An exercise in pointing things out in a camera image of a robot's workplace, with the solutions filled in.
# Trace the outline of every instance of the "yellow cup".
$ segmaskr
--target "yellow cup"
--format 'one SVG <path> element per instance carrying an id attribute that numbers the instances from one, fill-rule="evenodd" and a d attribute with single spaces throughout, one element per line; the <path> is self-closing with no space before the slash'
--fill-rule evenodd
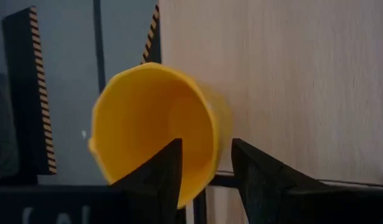
<path id="1" fill-rule="evenodd" d="M 213 179 L 231 142 L 223 98 L 186 74 L 146 63 L 115 75 L 93 108 L 89 148 L 112 184 L 182 138 L 178 208 Z"/>

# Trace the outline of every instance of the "black metal rod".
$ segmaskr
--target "black metal rod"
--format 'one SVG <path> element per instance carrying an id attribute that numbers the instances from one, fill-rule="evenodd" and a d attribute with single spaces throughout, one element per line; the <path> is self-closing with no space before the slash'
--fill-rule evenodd
<path id="1" fill-rule="evenodd" d="M 95 37 L 96 58 L 97 58 L 98 89 L 101 93 L 105 87 L 105 65 L 104 65 L 101 0 L 93 0 L 93 20 L 94 20 L 94 37 Z"/>
<path id="2" fill-rule="evenodd" d="M 179 209 L 176 213 L 175 224 L 186 224 L 186 208 Z"/>
<path id="3" fill-rule="evenodd" d="M 192 203 L 194 207 L 194 224 L 207 224 L 206 190 L 204 189 Z"/>
<path id="4" fill-rule="evenodd" d="M 236 189 L 238 183 L 233 175 L 215 175 L 209 183 L 211 186 L 230 187 Z"/>

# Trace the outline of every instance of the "hazard stripe tape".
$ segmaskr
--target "hazard stripe tape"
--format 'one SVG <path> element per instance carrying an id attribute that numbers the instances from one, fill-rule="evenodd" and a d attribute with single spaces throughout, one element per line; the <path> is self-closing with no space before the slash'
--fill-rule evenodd
<path id="1" fill-rule="evenodd" d="M 40 44 L 39 25 L 37 22 L 36 7 L 29 8 L 29 21 L 31 25 L 32 42 L 35 54 L 35 68 L 37 70 L 37 84 L 39 86 L 40 108 L 42 112 L 43 130 L 45 136 L 45 148 L 47 154 L 47 163 L 49 171 L 53 174 L 57 173 L 57 166 L 55 163 L 54 149 L 53 149 L 53 136 L 52 127 L 49 113 L 49 102 L 47 98 L 47 85 L 45 82 L 43 59 L 42 59 L 42 46 Z"/>
<path id="2" fill-rule="evenodd" d="M 151 43 L 154 39 L 154 33 L 157 26 L 157 23 L 159 22 L 159 7 L 158 4 L 155 5 L 154 13 L 153 13 L 153 19 L 151 21 L 151 25 L 149 26 L 148 35 L 147 35 L 147 41 L 146 45 L 143 50 L 143 58 L 140 61 L 140 65 L 147 62 L 148 55 L 151 50 Z"/>

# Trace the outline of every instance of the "blue-gray background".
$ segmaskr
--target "blue-gray background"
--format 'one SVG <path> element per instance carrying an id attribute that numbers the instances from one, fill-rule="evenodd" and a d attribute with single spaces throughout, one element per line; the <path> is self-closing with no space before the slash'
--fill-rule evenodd
<path id="1" fill-rule="evenodd" d="M 156 1 L 102 1 L 107 81 L 139 64 Z M 1 19 L 32 5 L 37 7 L 58 172 L 39 181 L 106 184 L 87 149 L 92 106 L 99 94 L 93 0 L 0 0 L 0 73 L 7 73 Z"/>

